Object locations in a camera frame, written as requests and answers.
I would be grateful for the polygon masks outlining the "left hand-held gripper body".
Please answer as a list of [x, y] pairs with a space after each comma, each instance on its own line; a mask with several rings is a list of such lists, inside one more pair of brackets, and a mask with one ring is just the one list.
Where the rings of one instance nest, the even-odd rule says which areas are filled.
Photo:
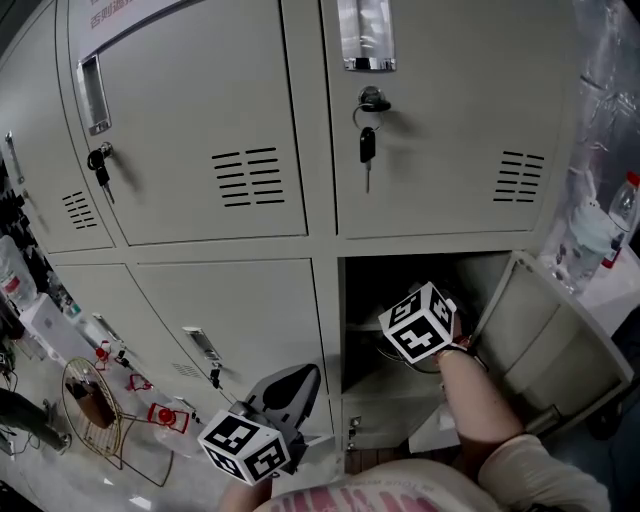
[[217, 469], [256, 485], [276, 472], [296, 471], [307, 451], [300, 431], [306, 418], [305, 399], [283, 406], [251, 397], [219, 411], [198, 442]]

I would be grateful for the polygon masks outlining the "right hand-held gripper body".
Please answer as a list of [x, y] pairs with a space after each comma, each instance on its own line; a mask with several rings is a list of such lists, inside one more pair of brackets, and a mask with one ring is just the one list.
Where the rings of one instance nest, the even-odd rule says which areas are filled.
[[428, 282], [378, 316], [386, 339], [415, 364], [453, 343], [456, 305]]

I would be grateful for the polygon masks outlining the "gray metal locker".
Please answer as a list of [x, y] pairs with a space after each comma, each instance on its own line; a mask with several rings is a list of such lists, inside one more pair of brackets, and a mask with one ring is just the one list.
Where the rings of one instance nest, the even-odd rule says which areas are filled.
[[[398, 445], [443, 395], [378, 315], [425, 282], [536, 433], [631, 384], [537, 257], [574, 142], [572, 0], [194, 0], [83, 59], [69, 28], [41, 0], [0, 46], [0, 157], [62, 284], [171, 397], [212, 415], [314, 363], [308, 433]], [[391, 109], [366, 194], [369, 85]]]

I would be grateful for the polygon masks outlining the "person's left forearm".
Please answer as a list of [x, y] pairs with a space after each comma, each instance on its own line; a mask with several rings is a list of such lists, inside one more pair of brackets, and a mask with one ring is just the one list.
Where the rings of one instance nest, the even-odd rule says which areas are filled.
[[272, 497], [273, 482], [265, 479], [255, 486], [234, 480], [219, 501], [218, 512], [254, 512]]

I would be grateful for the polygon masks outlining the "person's right forearm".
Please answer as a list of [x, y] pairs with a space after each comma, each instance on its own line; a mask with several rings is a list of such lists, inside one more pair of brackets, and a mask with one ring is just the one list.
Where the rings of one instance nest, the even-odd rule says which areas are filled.
[[460, 439], [465, 471], [475, 478], [497, 448], [525, 429], [473, 357], [460, 350], [446, 350], [439, 354], [438, 366]]

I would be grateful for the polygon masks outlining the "cream shirt with pink print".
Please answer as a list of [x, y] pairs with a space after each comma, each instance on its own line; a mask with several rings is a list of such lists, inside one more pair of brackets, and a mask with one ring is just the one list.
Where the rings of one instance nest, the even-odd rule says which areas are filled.
[[532, 435], [494, 451], [478, 480], [431, 460], [397, 460], [272, 498], [254, 512], [611, 512], [608, 491]]

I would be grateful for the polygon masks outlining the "brown bag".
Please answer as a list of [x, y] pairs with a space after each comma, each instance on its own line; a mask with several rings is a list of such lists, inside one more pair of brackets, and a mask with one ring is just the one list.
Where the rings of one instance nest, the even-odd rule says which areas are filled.
[[91, 424], [107, 429], [115, 422], [115, 413], [97, 382], [70, 377], [64, 386]]

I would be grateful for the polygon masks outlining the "clear plastic bottle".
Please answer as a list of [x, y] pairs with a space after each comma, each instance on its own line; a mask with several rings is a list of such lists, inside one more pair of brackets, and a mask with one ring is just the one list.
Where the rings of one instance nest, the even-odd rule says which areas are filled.
[[566, 273], [572, 293], [580, 294], [601, 266], [617, 234], [597, 200], [585, 198], [572, 211], [564, 239]]

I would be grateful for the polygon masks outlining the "white counter unit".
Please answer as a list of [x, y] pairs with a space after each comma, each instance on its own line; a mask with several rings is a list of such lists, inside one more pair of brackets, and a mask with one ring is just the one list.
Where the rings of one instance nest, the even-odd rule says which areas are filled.
[[640, 259], [628, 245], [611, 269], [599, 267], [578, 301], [609, 336], [640, 305]]

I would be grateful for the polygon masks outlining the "plastic bottle with red label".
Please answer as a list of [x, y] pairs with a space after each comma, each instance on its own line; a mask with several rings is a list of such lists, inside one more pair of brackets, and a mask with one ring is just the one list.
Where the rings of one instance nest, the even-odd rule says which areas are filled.
[[610, 248], [602, 260], [602, 265], [607, 269], [613, 267], [623, 242], [634, 225], [639, 190], [640, 175], [628, 171], [625, 182], [618, 189], [609, 206], [608, 215], [613, 222], [614, 230]]

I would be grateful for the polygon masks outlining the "white box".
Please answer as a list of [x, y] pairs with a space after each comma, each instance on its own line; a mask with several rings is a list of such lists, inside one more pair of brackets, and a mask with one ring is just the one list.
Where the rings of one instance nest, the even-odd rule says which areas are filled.
[[19, 320], [52, 357], [69, 358], [77, 332], [47, 294], [39, 294]]

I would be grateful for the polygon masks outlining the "clear jug with red label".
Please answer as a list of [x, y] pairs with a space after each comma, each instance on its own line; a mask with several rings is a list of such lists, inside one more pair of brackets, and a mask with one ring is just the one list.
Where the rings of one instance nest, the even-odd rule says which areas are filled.
[[0, 238], [0, 291], [20, 312], [28, 309], [38, 298], [35, 281], [9, 235]]

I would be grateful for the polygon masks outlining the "clear plastic sheet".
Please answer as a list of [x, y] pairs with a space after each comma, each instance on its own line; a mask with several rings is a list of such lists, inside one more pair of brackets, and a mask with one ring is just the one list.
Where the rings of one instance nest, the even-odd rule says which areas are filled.
[[[580, 71], [575, 140], [551, 229], [539, 256], [570, 293], [564, 239], [572, 211], [583, 199], [593, 198], [608, 214], [627, 172], [640, 175], [640, 20], [632, 13], [630, 0], [572, 3]], [[639, 225], [640, 190], [635, 222], [623, 245]]]

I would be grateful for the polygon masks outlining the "white paper notice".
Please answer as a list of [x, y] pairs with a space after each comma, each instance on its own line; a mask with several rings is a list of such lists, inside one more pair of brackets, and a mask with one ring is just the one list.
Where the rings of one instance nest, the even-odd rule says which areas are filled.
[[192, 1], [69, 0], [69, 38], [83, 59], [144, 22]]

